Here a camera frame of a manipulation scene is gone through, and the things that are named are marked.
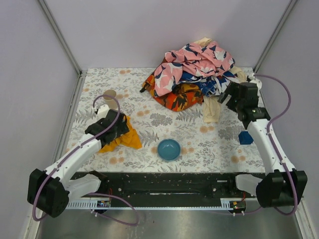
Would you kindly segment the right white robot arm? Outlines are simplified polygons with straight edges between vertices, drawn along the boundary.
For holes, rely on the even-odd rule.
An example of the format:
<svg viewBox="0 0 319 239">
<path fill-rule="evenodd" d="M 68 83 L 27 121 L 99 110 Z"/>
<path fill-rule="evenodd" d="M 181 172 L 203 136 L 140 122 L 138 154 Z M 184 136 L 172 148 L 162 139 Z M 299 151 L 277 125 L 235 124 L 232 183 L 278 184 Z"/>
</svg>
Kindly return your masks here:
<svg viewBox="0 0 319 239">
<path fill-rule="evenodd" d="M 254 83 L 232 82 L 218 100 L 237 113 L 245 131 L 256 144 L 265 168 L 263 179 L 251 174 L 237 175 L 236 187 L 254 195 L 263 208 L 292 206 L 296 209 L 308 177 L 304 171 L 298 171 L 284 153 L 268 111 L 258 106 L 258 91 Z"/>
</svg>

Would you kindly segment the yellow cloth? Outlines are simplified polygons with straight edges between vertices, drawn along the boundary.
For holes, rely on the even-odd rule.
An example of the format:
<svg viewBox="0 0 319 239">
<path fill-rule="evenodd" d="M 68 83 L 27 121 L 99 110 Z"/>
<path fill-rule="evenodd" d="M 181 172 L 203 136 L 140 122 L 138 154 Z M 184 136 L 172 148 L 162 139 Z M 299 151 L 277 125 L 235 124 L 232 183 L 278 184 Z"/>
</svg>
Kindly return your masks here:
<svg viewBox="0 0 319 239">
<path fill-rule="evenodd" d="M 98 153 L 106 153 L 106 152 L 112 152 L 118 145 L 124 145 L 127 147 L 131 147 L 134 149 L 140 149 L 142 148 L 142 144 L 140 141 L 140 138 L 138 136 L 137 131 L 132 127 L 130 123 L 130 117 L 124 116 L 124 119 L 126 120 L 126 125 L 129 129 L 129 131 L 120 137 L 114 139 L 111 141 L 108 145 L 103 146 Z"/>
</svg>

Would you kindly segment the pink patterned cloth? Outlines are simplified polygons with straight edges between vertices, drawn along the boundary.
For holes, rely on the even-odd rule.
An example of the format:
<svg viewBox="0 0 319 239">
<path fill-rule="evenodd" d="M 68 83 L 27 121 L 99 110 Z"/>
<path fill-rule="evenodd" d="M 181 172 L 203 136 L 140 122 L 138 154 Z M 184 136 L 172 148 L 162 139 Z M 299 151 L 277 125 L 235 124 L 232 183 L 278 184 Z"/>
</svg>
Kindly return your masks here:
<svg viewBox="0 0 319 239">
<path fill-rule="evenodd" d="M 194 77 L 217 77 L 230 70 L 235 64 L 234 58 L 217 42 L 205 46 L 193 42 L 180 50 L 165 53 L 164 62 L 154 71 L 155 96 L 170 93 L 182 80 L 182 74 Z"/>
</svg>

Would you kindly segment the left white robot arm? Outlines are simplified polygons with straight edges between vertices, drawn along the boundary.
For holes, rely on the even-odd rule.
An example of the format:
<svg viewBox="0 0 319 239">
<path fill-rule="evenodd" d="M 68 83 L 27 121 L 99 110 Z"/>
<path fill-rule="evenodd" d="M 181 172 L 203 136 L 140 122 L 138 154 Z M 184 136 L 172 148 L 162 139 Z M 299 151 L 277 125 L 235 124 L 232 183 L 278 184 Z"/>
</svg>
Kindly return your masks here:
<svg viewBox="0 0 319 239">
<path fill-rule="evenodd" d="M 27 201 L 36 210 L 56 218 L 74 200 L 92 193 L 107 193 L 108 178 L 97 171 L 73 179 L 74 174 L 95 153 L 113 140 L 129 132 L 129 118 L 117 110 L 108 110 L 104 117 L 89 125 L 78 143 L 45 170 L 35 169 L 29 176 Z"/>
</svg>

